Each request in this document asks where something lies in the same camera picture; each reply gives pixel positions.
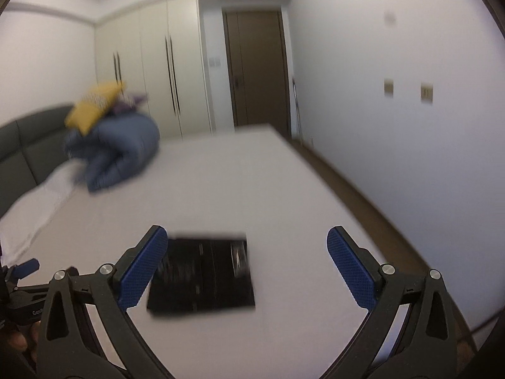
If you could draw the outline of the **left hand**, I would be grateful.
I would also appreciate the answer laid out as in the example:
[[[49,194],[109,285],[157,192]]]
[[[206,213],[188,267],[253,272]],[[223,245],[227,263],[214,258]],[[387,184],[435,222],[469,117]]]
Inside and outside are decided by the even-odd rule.
[[[27,353],[28,361],[37,363],[40,321],[31,325],[7,324],[1,330],[1,341],[16,352]]]

